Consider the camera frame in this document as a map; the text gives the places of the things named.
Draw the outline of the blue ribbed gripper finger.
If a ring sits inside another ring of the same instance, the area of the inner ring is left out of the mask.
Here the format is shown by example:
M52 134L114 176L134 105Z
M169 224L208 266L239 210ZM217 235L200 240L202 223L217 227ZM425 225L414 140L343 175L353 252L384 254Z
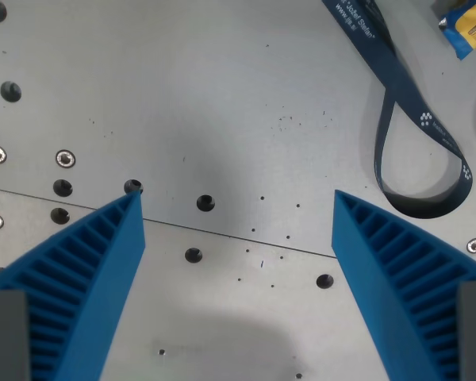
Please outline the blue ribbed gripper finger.
M0 272L0 291L25 292L33 380L100 378L144 249L135 191Z
M457 290L476 261L336 190L332 249L391 380L458 380Z

